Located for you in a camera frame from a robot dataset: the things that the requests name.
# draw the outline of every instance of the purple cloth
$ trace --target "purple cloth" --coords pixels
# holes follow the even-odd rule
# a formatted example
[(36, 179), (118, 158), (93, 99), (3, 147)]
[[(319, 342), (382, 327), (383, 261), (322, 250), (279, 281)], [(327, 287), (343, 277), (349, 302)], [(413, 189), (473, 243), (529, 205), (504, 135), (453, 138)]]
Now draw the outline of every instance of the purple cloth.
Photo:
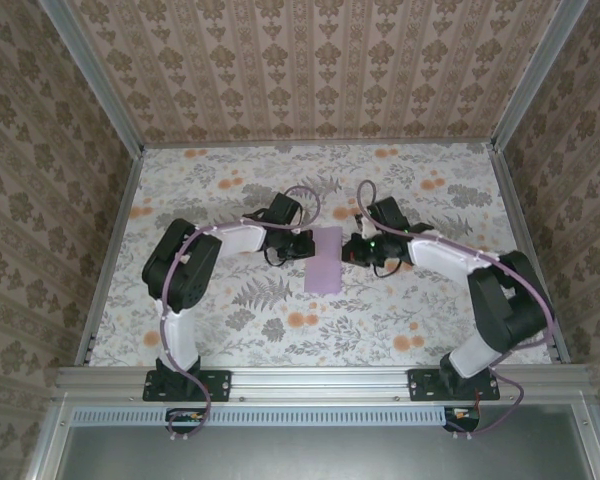
[(315, 256), (305, 261), (304, 291), (340, 293), (342, 290), (342, 227), (314, 228)]

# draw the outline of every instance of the wire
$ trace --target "wire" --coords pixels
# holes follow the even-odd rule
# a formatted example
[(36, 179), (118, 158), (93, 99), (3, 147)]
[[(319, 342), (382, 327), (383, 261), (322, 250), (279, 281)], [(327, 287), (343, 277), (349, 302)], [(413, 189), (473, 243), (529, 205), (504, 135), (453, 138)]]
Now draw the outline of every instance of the wire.
[(313, 195), (313, 197), (316, 199), (316, 211), (314, 212), (313, 216), (306, 222), (300, 223), (298, 225), (277, 225), (275, 223), (259, 222), (257, 220), (253, 220), (253, 219), (241, 218), (239, 221), (236, 221), (236, 222), (230, 222), (230, 223), (225, 223), (225, 224), (221, 224), (221, 225), (208, 225), (206, 227), (200, 227), (200, 228), (196, 229), (196, 231), (189, 238), (187, 238), (185, 240), (185, 242), (180, 247), (180, 250), (178, 250), (173, 257), (173, 262), (171, 262), (171, 266), (169, 267), (169, 270), (167, 271), (167, 274), (164, 278), (164, 284), (162, 285), (162, 295), (161, 295), (162, 315), (160, 316), (160, 337), (162, 339), (162, 348), (164, 349), (165, 355), (166, 355), (167, 359), (169, 360), (169, 362), (171, 363), (171, 366), (173, 367), (173, 369), (176, 372), (178, 372), (179, 374), (181, 374), (182, 376), (184, 376), (185, 378), (187, 378), (188, 380), (191, 380), (202, 391), (202, 393), (204, 395), (204, 399), (205, 399), (205, 412), (204, 412), (204, 415), (202, 416), (202, 418), (200, 419), (200, 423), (196, 427), (194, 427), (193, 430), (191, 430), (191, 432), (189, 432), (188, 434), (178, 434), (173, 430), (173, 417), (172, 417), (167, 426), (167, 429), (169, 430), (169, 433), (171, 434), (172, 439), (175, 439), (178, 437), (182, 438), (182, 437), (185, 437), (185, 435), (187, 435), (187, 437), (196, 435), (200, 431), (202, 426), (206, 423), (206, 421), (209, 418), (209, 415), (211, 414), (211, 396), (209, 395), (209, 391), (202, 384), (202, 382), (200, 382), (200, 380), (198, 380), (196, 377), (194, 377), (189, 372), (184, 370), (180, 365), (178, 365), (176, 360), (173, 358), (173, 355), (171, 355), (171, 351), (169, 350), (169, 342), (167, 341), (166, 322), (167, 322), (167, 317), (168, 317), (169, 311), (170, 311), (169, 303), (168, 303), (169, 287), (171, 286), (171, 280), (173, 279), (173, 275), (176, 271), (176, 268), (178, 267), (178, 264), (180, 263), (180, 259), (182, 258), (182, 256), (185, 254), (185, 252), (187, 251), (189, 246), (194, 242), (194, 240), (196, 238), (198, 238), (203, 233), (210, 232), (212, 230), (217, 230), (218, 228), (226, 228), (226, 227), (230, 227), (230, 226), (233, 227), (233, 226), (240, 226), (240, 225), (248, 224), (248, 225), (260, 225), (262, 227), (277, 228), (279, 230), (297, 230), (297, 229), (304, 228), (304, 227), (311, 225), (318, 218), (318, 215), (320, 215), (320, 207), (321, 207), (320, 196), (311, 187), (307, 187), (305, 185), (294, 185), (293, 187), (290, 187), (287, 189), (287, 191), (285, 192), (285, 195), (292, 191), (295, 191), (295, 190), (305, 190), (305, 191), (309, 192), (311, 195)]
[[(364, 217), (367, 220), (369, 220), (372, 224), (374, 224), (377, 228), (384, 230), (385, 232), (393, 233), (395, 235), (400, 235), (400, 236), (407, 237), (407, 238), (420, 238), (422, 240), (430, 240), (430, 241), (434, 241), (434, 242), (439, 242), (439, 243), (447, 245), (448, 247), (451, 247), (455, 250), (458, 250), (462, 253), (468, 253), (471, 255), (475, 255), (476, 258), (479, 258), (480, 260), (484, 260), (484, 261), (490, 263), (491, 265), (495, 266), (496, 268), (499, 268), (500, 270), (502, 270), (506, 275), (508, 275), (511, 278), (513, 278), (514, 280), (516, 280), (520, 285), (522, 285), (527, 290), (527, 292), (529, 292), (529, 294), (535, 299), (535, 301), (538, 302), (538, 305), (540, 305), (540, 308), (542, 309), (542, 312), (544, 313), (545, 320), (547, 321), (547, 329), (544, 333), (543, 339), (537, 340), (537, 341), (532, 341), (532, 342), (525, 343), (522, 345), (517, 345), (512, 350), (523, 350), (525, 348), (536, 347), (538, 345), (542, 345), (544, 343), (549, 343), (551, 341), (551, 338), (553, 335), (553, 330), (555, 328), (555, 322), (553, 320), (553, 316), (551, 315), (551, 309), (549, 308), (549, 305), (547, 304), (545, 299), (542, 297), (542, 295), (540, 295), (540, 293), (533, 287), (533, 285), (531, 285), (527, 280), (525, 280), (520, 274), (518, 274), (515, 270), (512, 270), (511, 268), (507, 267), (505, 264), (498, 261), (498, 259), (490, 257), (489, 255), (485, 255), (484, 252), (475, 250), (475, 249), (467, 247), (465, 245), (461, 245), (461, 244), (456, 243), (447, 238), (444, 238), (441, 236), (435, 236), (435, 235), (428, 235), (428, 234), (424, 234), (424, 233), (412, 233), (412, 232), (406, 233), (401, 230), (396, 230), (394, 228), (390, 228), (390, 227), (387, 227), (386, 225), (381, 224), (380, 222), (378, 222), (377, 220), (372, 218), (371, 215), (369, 215), (369, 212), (367, 212), (367, 209), (362, 204), (362, 188), (365, 185), (369, 185), (371, 187), (371, 190), (372, 190), (371, 203), (376, 201), (377, 189), (376, 189), (375, 183), (373, 183), (371, 180), (363, 180), (362, 182), (360, 182), (360, 185), (358, 185), (358, 190), (356, 192), (358, 208), (360, 208), (360, 212), (362, 213), (362, 215), (364, 215)], [(491, 364), (491, 367), (494, 367), (497, 364), (499, 364), (500, 362), (502, 362), (510, 354), (511, 353), (508, 352), (508, 353), (505, 353), (504, 355), (502, 355), (499, 359), (497, 359), (495, 362), (493, 362)], [(518, 389), (520, 394), (519, 394), (518, 398), (516, 399), (516, 401), (513, 403), (513, 405), (504, 414), (502, 414), (502, 416), (500, 418), (498, 418), (491, 425), (489, 425), (485, 428), (482, 428), (478, 431), (473, 432), (473, 434), (486, 433), (486, 432), (496, 428), (498, 425), (502, 424), (502, 422), (504, 422), (509, 417), (509, 415), (511, 415), (518, 408), (518, 406), (520, 405), (520, 402), (522, 402), (522, 399), (524, 398), (524, 389), (522, 388), (522, 385), (520, 385), (519, 383), (517, 383), (509, 378), (503, 377), (502, 375), (497, 373), (491, 367), (489, 367), (489, 369), (490, 369), (491, 373), (493, 374), (493, 376), (502, 380), (505, 383), (513, 385), (514, 387), (516, 387)], [(457, 425), (453, 424), (452, 422), (447, 422), (447, 423), (449, 423), (449, 425), (451, 425), (453, 427), (458, 428), (460, 431), (463, 431), (462, 428), (459, 428)]]
[(398, 270), (400, 270), (400, 267), (402, 266), (402, 260), (400, 260), (398, 262), (398, 266), (396, 268), (394, 268), (393, 270), (391, 270), (389, 273), (385, 273), (384, 275), (378, 275), (378, 267), (376, 267), (375, 265), (373, 266), (373, 273), (376, 275), (376, 277), (378, 278), (387, 278), (390, 277), (391, 275), (393, 275), (394, 273), (396, 273)]
[(250, 213), (249, 218), (260, 218), (266, 211), (267, 211), (266, 208), (260, 208), (260, 209), (256, 210), (255, 212)]
[(510, 276), (511, 278), (516, 280), (520, 285), (522, 285), (529, 292), (529, 294), (534, 298), (534, 300), (536, 302), (538, 302), (538, 305), (540, 305), (540, 308), (542, 309), (542, 312), (544, 313), (545, 320), (547, 321), (547, 330), (545, 331), (544, 338), (542, 340), (537, 340), (534, 342), (529, 342), (529, 343), (525, 343), (522, 345), (518, 345), (518, 346), (514, 347), (513, 350), (523, 350), (526, 348), (537, 347), (538, 345), (542, 345), (544, 343), (549, 343), (551, 341), (551, 338), (553, 335), (553, 330), (555, 328), (555, 322), (553, 321), (553, 316), (551, 315), (551, 309), (549, 308), (549, 305), (547, 305), (547, 302), (545, 301), (545, 299), (542, 298), (542, 295), (540, 295), (540, 293), (538, 293), (538, 291), (533, 287), (533, 285), (531, 285), (527, 280), (525, 280), (519, 273), (517, 273), (515, 270), (512, 270), (511, 268), (507, 267), (505, 264), (501, 263), (497, 258), (493, 258), (489, 255), (485, 255), (484, 252), (475, 250), (475, 249), (467, 247), (465, 245), (461, 245), (452, 240), (449, 240), (448, 238), (444, 238), (442, 236), (436, 236), (436, 235), (429, 235), (426, 233), (413, 233), (413, 232), (407, 233), (407, 232), (403, 232), (402, 230), (396, 230), (394, 228), (390, 228), (390, 227), (387, 227), (386, 225), (381, 224), (380, 222), (378, 222), (377, 220), (372, 218), (371, 215), (369, 215), (369, 212), (367, 212), (367, 209), (362, 204), (362, 187), (364, 185), (371, 186), (371, 189), (373, 192), (372, 203), (375, 202), (375, 199), (376, 199), (375, 184), (371, 180), (363, 180), (362, 182), (360, 182), (360, 185), (358, 185), (358, 191), (357, 191), (357, 195), (356, 195), (357, 201), (358, 201), (358, 207), (360, 208), (360, 212), (362, 213), (362, 215), (367, 220), (369, 220), (371, 223), (373, 223), (377, 228), (384, 230), (385, 232), (393, 233), (395, 235), (400, 235), (402, 237), (419, 238), (421, 240), (429, 240), (429, 241), (433, 241), (433, 242), (439, 242), (439, 243), (442, 243), (443, 245), (447, 245), (448, 247), (451, 247), (462, 253), (468, 253), (470, 255), (474, 255), (476, 258), (479, 258), (480, 260), (484, 260), (485, 262), (488, 262), (491, 265), (495, 266), (496, 268), (502, 270), (508, 276)]
[(513, 402), (513, 405), (511, 405), (511, 407), (509, 407), (509, 409), (506, 412), (504, 412), (500, 416), (500, 418), (498, 418), (495, 422), (493, 422), (490, 425), (487, 425), (486, 427), (481, 428), (479, 430), (474, 430), (473, 432), (467, 432), (464, 428), (462, 428), (458, 424), (447, 420), (448, 425), (451, 425), (453, 428), (458, 430), (460, 433), (465, 434), (467, 437), (470, 437), (472, 435), (480, 435), (482, 433), (487, 433), (487, 432), (493, 430), (494, 428), (496, 428), (498, 425), (501, 425), (509, 417), (509, 415), (511, 415), (520, 406), (520, 404), (522, 403), (522, 400), (524, 399), (524, 388), (522, 388), (522, 385), (520, 385), (518, 382), (516, 382), (514, 380), (511, 380), (510, 378), (500, 375), (498, 372), (496, 372), (491, 367), (489, 367), (489, 371), (498, 380), (501, 380), (505, 383), (508, 383), (509, 385), (516, 387), (518, 389), (518, 398), (516, 398), (515, 402)]
[(279, 264), (275, 264), (275, 263), (271, 263), (271, 260), (269, 260), (269, 254), (267, 253), (267, 249), (265, 248), (263, 251), (264, 253), (264, 259), (265, 261), (272, 267), (281, 267), (282, 265), (284, 265), (285, 263), (287, 263), (287, 259), (285, 258), (282, 262), (280, 262)]
[(475, 408), (478, 411), (478, 418), (480, 418), (480, 392), (478, 392), (477, 388), (476, 388), (476, 403), (473, 405), (473, 408)]

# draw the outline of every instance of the tabletop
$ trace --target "tabletop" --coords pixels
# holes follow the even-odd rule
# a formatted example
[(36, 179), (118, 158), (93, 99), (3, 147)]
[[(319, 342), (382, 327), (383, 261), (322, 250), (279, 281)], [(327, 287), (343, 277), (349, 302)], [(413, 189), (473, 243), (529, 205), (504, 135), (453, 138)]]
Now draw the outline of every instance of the tabletop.
[[(478, 143), (155, 149), (144, 164), (92, 352), (91, 366), (150, 366), (159, 317), (142, 267), (175, 218), (209, 225), (267, 207), (296, 184), (322, 202), (315, 226), (357, 231), (356, 188), (392, 195), (410, 223), (484, 251), (515, 248), (486, 146)], [(370, 198), (366, 192), (364, 198)], [(296, 199), (313, 212), (310, 196)], [(392, 269), (397, 264), (387, 262)], [(377, 278), (343, 264), (342, 291), (304, 292), (304, 261), (279, 268), (261, 252), (220, 259), (195, 307), (206, 367), (437, 364), (475, 330), (468, 289), (403, 264)], [(550, 363), (545, 347), (509, 363)]]

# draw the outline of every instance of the purple cable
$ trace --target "purple cable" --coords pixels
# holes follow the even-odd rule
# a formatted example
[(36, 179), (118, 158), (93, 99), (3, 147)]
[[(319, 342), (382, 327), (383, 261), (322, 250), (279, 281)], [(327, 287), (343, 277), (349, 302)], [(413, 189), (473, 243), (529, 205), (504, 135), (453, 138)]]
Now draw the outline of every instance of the purple cable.
[(209, 415), (211, 413), (211, 396), (209, 395), (209, 391), (205, 388), (205, 386), (202, 384), (202, 382), (200, 382), (200, 380), (198, 380), (196, 377), (191, 375), (189, 372), (184, 370), (182, 367), (180, 367), (180, 365), (178, 365), (176, 363), (175, 359), (171, 355), (171, 352), (169, 350), (169, 344), (167, 342), (166, 321), (167, 321), (167, 316), (169, 314), (169, 307), (168, 307), (169, 304), (167, 303), (167, 299), (169, 297), (169, 287), (171, 286), (171, 280), (173, 279), (173, 275), (176, 271), (176, 268), (178, 267), (178, 263), (180, 263), (180, 259), (182, 258), (184, 253), (187, 251), (189, 246), (193, 243), (193, 241), (196, 238), (198, 238), (200, 235), (202, 235), (205, 232), (210, 232), (210, 231), (218, 229), (218, 228), (227, 228), (227, 227), (239, 226), (239, 225), (244, 225), (244, 224), (260, 225), (262, 227), (277, 228), (279, 230), (296, 230), (296, 229), (301, 229), (301, 228), (307, 227), (308, 225), (313, 223), (316, 220), (316, 218), (318, 218), (318, 215), (320, 215), (320, 207), (321, 207), (320, 197), (318, 196), (318, 194), (315, 190), (313, 190), (312, 188), (307, 187), (305, 185), (294, 185), (293, 187), (287, 189), (287, 191), (285, 192), (285, 195), (294, 190), (306, 190), (311, 195), (313, 195), (316, 199), (316, 211), (313, 214), (313, 216), (305, 223), (302, 223), (300, 225), (277, 225), (275, 223), (259, 222), (257, 220), (242, 218), (236, 222), (229, 222), (229, 223), (223, 223), (220, 225), (210, 225), (210, 226), (206, 226), (206, 227), (201, 227), (201, 228), (198, 228), (193, 233), (193, 235), (191, 235), (189, 238), (187, 238), (187, 240), (180, 247), (180, 250), (178, 250), (178, 252), (175, 254), (175, 256), (173, 258), (173, 262), (171, 262), (171, 266), (169, 267), (169, 270), (167, 271), (167, 275), (165, 276), (165, 279), (164, 279), (164, 285), (162, 286), (162, 315), (160, 317), (160, 337), (162, 339), (162, 348), (164, 348), (165, 355), (166, 355), (167, 359), (169, 360), (169, 362), (171, 362), (171, 365), (173, 366), (175, 371), (178, 372), (179, 374), (183, 375), (185, 378), (191, 380), (200, 390), (202, 390), (202, 393), (204, 394), (204, 398), (205, 398), (205, 404), (206, 404), (205, 412), (204, 412), (202, 419), (200, 420), (200, 423), (193, 430), (191, 430), (191, 432), (189, 432), (189, 434), (181, 435), (181, 434), (177, 434), (176, 432), (173, 431), (173, 419), (180, 415), (186, 414), (186, 412), (178, 412), (177, 414), (174, 414), (169, 418), (169, 424), (168, 424), (167, 428), (169, 430), (169, 433), (171, 434), (172, 439), (175, 439), (178, 437), (184, 437), (186, 439), (186, 438), (188, 438), (189, 435), (193, 436), (193, 435), (197, 434), (200, 431), (200, 428), (206, 423), (206, 421), (209, 418)]
[[(540, 308), (542, 309), (542, 312), (544, 313), (545, 319), (547, 321), (547, 330), (544, 334), (544, 338), (542, 340), (537, 340), (537, 341), (533, 341), (533, 342), (529, 342), (529, 343), (525, 343), (523, 345), (518, 345), (517, 347), (513, 348), (513, 350), (522, 350), (525, 348), (531, 348), (531, 347), (536, 347), (538, 345), (542, 345), (545, 342), (549, 342), (552, 338), (553, 335), (553, 329), (554, 329), (554, 321), (553, 321), (553, 317), (551, 316), (551, 310), (549, 309), (549, 306), (547, 305), (547, 302), (545, 302), (544, 298), (542, 298), (542, 295), (540, 295), (538, 293), (538, 291), (533, 288), (533, 285), (531, 285), (528, 281), (526, 281), (524, 278), (522, 278), (518, 273), (516, 273), (515, 271), (513, 271), (512, 269), (510, 269), (509, 267), (507, 267), (506, 265), (504, 265), (503, 263), (499, 262), (497, 259), (492, 258), (488, 255), (485, 255), (483, 252), (479, 251), (479, 250), (475, 250), (473, 248), (467, 247), (465, 245), (461, 245), (459, 243), (456, 243), (452, 240), (443, 238), (443, 237), (437, 237), (435, 235), (427, 235), (427, 234), (423, 234), (423, 233), (405, 233), (401, 230), (395, 230), (393, 228), (389, 228), (385, 225), (382, 225), (380, 222), (374, 220), (371, 215), (369, 215), (369, 213), (367, 212), (367, 209), (364, 207), (364, 205), (362, 204), (362, 187), (367, 184), (371, 187), (372, 192), (373, 192), (373, 197), (371, 202), (375, 202), (376, 200), (376, 185), (371, 181), (371, 180), (363, 180), (362, 182), (360, 182), (360, 185), (358, 185), (358, 191), (356, 194), (357, 197), (357, 201), (358, 201), (358, 208), (360, 208), (360, 212), (362, 213), (362, 215), (364, 215), (364, 217), (369, 220), (371, 223), (373, 223), (376, 227), (378, 227), (381, 230), (384, 230), (385, 232), (389, 232), (389, 233), (393, 233), (395, 235), (400, 235), (403, 237), (408, 237), (408, 238), (420, 238), (422, 240), (431, 240), (434, 242), (440, 242), (444, 245), (447, 245), (451, 248), (454, 248), (460, 252), (463, 253), (469, 253), (471, 255), (475, 255), (476, 258), (480, 258), (481, 260), (484, 260), (488, 263), (490, 263), (491, 265), (495, 266), (496, 268), (499, 268), (500, 270), (502, 270), (505, 274), (509, 275), (510, 277), (512, 277), (514, 280), (516, 280), (518, 283), (520, 283), (520, 285), (522, 285), (528, 292), (529, 294), (535, 299), (536, 302), (538, 302), (538, 304), (540, 305)], [(502, 355), (500, 358), (498, 358), (496, 361), (494, 361), (491, 366), (495, 366), (497, 364), (499, 364), (500, 362), (502, 362), (505, 358), (507, 358), (510, 355), (510, 353), (505, 353), (504, 355)], [(520, 405), (520, 403), (522, 402), (522, 399), (524, 398), (524, 389), (522, 388), (522, 385), (520, 385), (519, 383), (511, 380), (510, 378), (506, 378), (503, 377), (502, 375), (500, 375), (499, 373), (497, 373), (493, 368), (489, 367), (489, 370), (491, 371), (491, 373), (498, 379), (502, 380), (505, 383), (509, 383), (511, 385), (513, 385), (514, 387), (516, 387), (519, 391), (520, 391), (520, 395), (518, 396), (518, 398), (516, 399), (516, 401), (513, 403), (513, 405), (511, 406), (511, 408), (509, 408), (509, 410), (507, 410), (498, 420), (496, 420), (495, 422), (493, 422), (491, 425), (482, 428), (478, 431), (473, 432), (473, 435), (476, 434), (480, 434), (480, 433), (486, 433), (492, 429), (494, 429), (495, 427), (497, 427), (498, 425), (500, 425), (502, 422), (504, 422), (507, 417), (509, 417), (509, 415), (511, 415), (513, 413), (513, 411), (518, 408), (518, 406)], [(457, 425), (453, 424), (452, 422), (448, 422), (451, 426), (458, 428), (460, 431), (462, 431), (462, 428), (458, 427)]]
[(382, 225), (380, 222), (374, 220), (371, 217), (371, 215), (369, 215), (369, 212), (367, 212), (367, 209), (362, 204), (362, 187), (365, 184), (370, 185), (371, 188), (372, 188), (372, 190), (373, 190), (372, 203), (375, 202), (375, 199), (376, 199), (376, 186), (375, 186), (375, 184), (371, 180), (363, 180), (360, 183), (360, 185), (358, 185), (358, 191), (357, 191), (358, 208), (360, 208), (360, 212), (362, 213), (362, 215), (364, 215), (365, 218), (367, 220), (369, 220), (371, 223), (373, 223), (376, 227), (378, 227), (381, 230), (384, 230), (385, 232), (393, 233), (393, 234), (400, 235), (400, 236), (403, 236), (403, 237), (420, 238), (422, 240), (430, 240), (430, 241), (433, 241), (433, 242), (439, 242), (439, 243), (447, 245), (447, 246), (449, 246), (451, 248), (454, 248), (454, 249), (456, 249), (456, 250), (458, 250), (460, 252), (474, 255), (476, 258), (479, 258), (481, 260), (484, 260), (484, 261), (492, 264), (496, 268), (499, 268), (504, 273), (506, 273), (507, 275), (509, 275), (510, 277), (512, 277), (514, 280), (516, 280), (520, 285), (522, 285), (529, 292), (529, 294), (535, 299), (536, 302), (538, 302), (538, 305), (540, 305), (540, 308), (542, 309), (542, 313), (544, 313), (544, 317), (545, 317), (545, 319), (547, 321), (547, 330), (546, 330), (546, 332), (544, 334), (544, 339), (543, 340), (537, 340), (535, 342), (525, 343), (523, 345), (518, 345), (513, 350), (523, 350), (525, 348), (536, 347), (538, 345), (542, 345), (543, 343), (549, 342), (551, 340), (551, 336), (553, 334), (553, 329), (554, 329), (554, 322), (553, 322), (553, 317), (551, 316), (551, 310), (549, 309), (549, 306), (547, 305), (547, 302), (545, 302), (544, 298), (542, 298), (542, 295), (540, 295), (538, 293), (538, 291), (535, 288), (533, 288), (533, 285), (531, 285), (528, 281), (526, 281), (517, 272), (513, 271), (512, 269), (510, 269), (505, 264), (499, 262), (496, 258), (490, 257), (489, 255), (485, 255), (484, 252), (481, 252), (479, 250), (475, 250), (475, 249), (467, 247), (465, 245), (461, 245), (459, 243), (456, 243), (456, 242), (454, 242), (452, 240), (449, 240), (447, 238), (444, 238), (444, 237), (438, 237), (438, 236), (435, 236), (435, 235), (428, 235), (428, 234), (425, 234), (425, 233), (411, 233), (411, 232), (405, 233), (405, 232), (403, 232), (401, 230), (395, 230), (393, 228), (389, 228), (389, 227), (387, 227), (385, 225)]
[(524, 399), (524, 388), (522, 388), (522, 385), (520, 385), (518, 382), (516, 382), (514, 380), (511, 380), (510, 378), (503, 377), (502, 375), (500, 375), (498, 372), (496, 372), (491, 367), (489, 367), (489, 371), (491, 371), (493, 376), (496, 377), (498, 380), (501, 380), (505, 383), (508, 383), (509, 385), (513, 385), (514, 387), (516, 387), (519, 392), (518, 398), (516, 398), (516, 401), (513, 402), (513, 405), (511, 405), (511, 407), (509, 407), (509, 409), (506, 412), (504, 412), (500, 416), (500, 418), (498, 418), (495, 422), (493, 422), (492, 424), (490, 424), (484, 428), (481, 428), (480, 430), (476, 430), (474, 432), (467, 432), (461, 426), (447, 420), (447, 424), (451, 425), (453, 428), (458, 430), (460, 433), (465, 434), (467, 437), (470, 437), (473, 435), (480, 435), (482, 433), (487, 433), (488, 431), (493, 430), (497, 426), (501, 425), (509, 417), (509, 415), (511, 415), (520, 406), (520, 404), (522, 403), (522, 400)]

